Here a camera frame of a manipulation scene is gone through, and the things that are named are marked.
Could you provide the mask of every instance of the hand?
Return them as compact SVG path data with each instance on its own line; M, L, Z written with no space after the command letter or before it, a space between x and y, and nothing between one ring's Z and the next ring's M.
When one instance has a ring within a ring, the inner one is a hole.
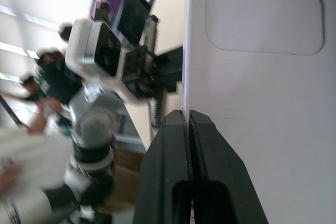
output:
M0 195L10 189L20 175L20 168L17 165L9 164L4 167L0 174Z

